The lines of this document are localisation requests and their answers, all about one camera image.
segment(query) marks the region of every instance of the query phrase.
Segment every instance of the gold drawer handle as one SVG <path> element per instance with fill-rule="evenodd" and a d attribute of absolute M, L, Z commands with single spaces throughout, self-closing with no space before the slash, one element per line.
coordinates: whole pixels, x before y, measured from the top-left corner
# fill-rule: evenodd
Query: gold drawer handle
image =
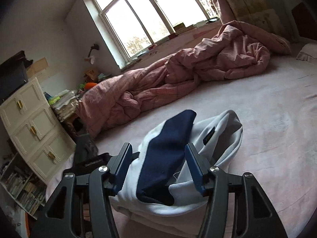
<path fill-rule="evenodd" d="M 34 136 L 36 136 L 36 129 L 34 128 L 34 126 L 31 126 L 30 131 Z"/>
<path fill-rule="evenodd" d="M 56 164 L 55 163 L 55 155 L 52 152 L 48 153 L 48 157 L 53 161 L 54 164 Z"/>
<path fill-rule="evenodd" d="M 18 100 L 16 104 L 17 104 L 19 110 L 21 110 L 23 108 L 23 103 L 21 100 Z"/>

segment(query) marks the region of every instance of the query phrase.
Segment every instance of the white drawer cabinet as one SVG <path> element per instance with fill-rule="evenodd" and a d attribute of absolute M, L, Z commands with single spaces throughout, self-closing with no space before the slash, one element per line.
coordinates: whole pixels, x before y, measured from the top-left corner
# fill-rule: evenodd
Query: white drawer cabinet
<path fill-rule="evenodd" d="M 42 179 L 51 179 L 61 163 L 74 151 L 74 142 L 60 127 L 54 129 L 43 146 L 34 153 L 28 164 L 37 171 Z"/>
<path fill-rule="evenodd" d="M 1 105 L 0 110 L 1 119 L 8 134 L 11 135 L 24 120 L 43 104 L 47 105 L 47 101 L 37 79 L 30 81 L 9 97 Z"/>
<path fill-rule="evenodd" d="M 47 184 L 74 152 L 75 143 L 54 116 L 37 79 L 8 98 L 0 115 L 19 154 Z"/>

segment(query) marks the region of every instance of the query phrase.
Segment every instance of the window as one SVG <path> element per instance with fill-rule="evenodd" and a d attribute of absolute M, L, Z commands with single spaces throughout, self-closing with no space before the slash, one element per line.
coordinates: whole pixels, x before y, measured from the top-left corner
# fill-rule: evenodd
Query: window
<path fill-rule="evenodd" d="M 186 27 L 216 17 L 211 0 L 94 0 L 127 62 L 149 46 Z"/>

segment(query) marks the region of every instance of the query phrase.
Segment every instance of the bookshelf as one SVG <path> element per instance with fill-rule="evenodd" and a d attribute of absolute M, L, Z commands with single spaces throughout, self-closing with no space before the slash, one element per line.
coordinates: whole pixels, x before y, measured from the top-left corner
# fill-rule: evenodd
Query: bookshelf
<path fill-rule="evenodd" d="M 45 205 L 46 185 L 17 153 L 0 177 L 0 185 L 25 212 L 37 219 Z"/>

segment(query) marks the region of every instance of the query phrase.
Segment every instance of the pillow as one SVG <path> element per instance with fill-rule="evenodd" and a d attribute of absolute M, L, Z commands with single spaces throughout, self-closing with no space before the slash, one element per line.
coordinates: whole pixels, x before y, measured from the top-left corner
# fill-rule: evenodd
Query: pillow
<path fill-rule="evenodd" d="M 317 64 L 317 44 L 306 44 L 298 53 L 296 59 Z"/>

